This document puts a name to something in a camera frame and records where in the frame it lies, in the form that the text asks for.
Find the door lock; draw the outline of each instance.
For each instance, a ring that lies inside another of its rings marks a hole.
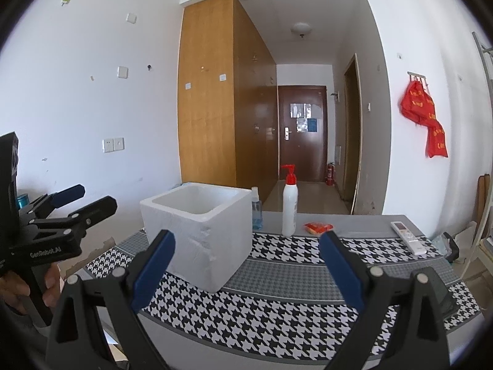
[[[292,133],[292,131],[289,130],[288,127],[284,128],[284,140],[289,141],[289,134]]]

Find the human hand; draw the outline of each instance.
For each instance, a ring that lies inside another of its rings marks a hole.
[[[43,302],[48,307],[55,307],[61,293],[60,269],[55,263],[52,263],[46,271],[44,282],[47,289],[43,294]],[[13,271],[0,277],[0,296],[6,304],[22,314],[26,314],[26,309],[19,295],[29,296],[29,294],[29,286]]]

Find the white remote control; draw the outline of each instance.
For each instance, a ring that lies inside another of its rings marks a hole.
[[[409,251],[414,256],[422,256],[426,254],[426,248],[421,244],[416,236],[400,221],[392,221],[390,223],[394,231],[401,237]]]

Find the white foam box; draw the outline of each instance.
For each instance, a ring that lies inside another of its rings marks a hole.
[[[141,201],[147,239],[173,232],[176,251],[167,271],[215,293],[252,248],[251,190],[186,183]]]

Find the white lotion bottle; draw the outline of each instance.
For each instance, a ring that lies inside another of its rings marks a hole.
[[[283,236],[292,236],[296,230],[298,186],[296,186],[294,164],[283,165],[281,168],[287,168],[289,171],[283,191]]]

